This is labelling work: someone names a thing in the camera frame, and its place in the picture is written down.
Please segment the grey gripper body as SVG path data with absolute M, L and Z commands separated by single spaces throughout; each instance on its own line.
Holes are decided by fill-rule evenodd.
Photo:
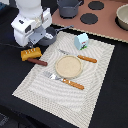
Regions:
M 33 30 L 33 33 L 28 37 L 28 45 L 33 46 L 37 44 L 46 35 L 46 30 L 40 26 Z

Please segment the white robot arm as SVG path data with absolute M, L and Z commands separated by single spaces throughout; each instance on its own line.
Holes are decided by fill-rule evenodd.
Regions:
M 50 9 L 43 10 L 41 0 L 15 0 L 19 9 L 17 17 L 11 23 L 16 42 L 25 47 L 35 45 L 45 35 L 52 23 Z

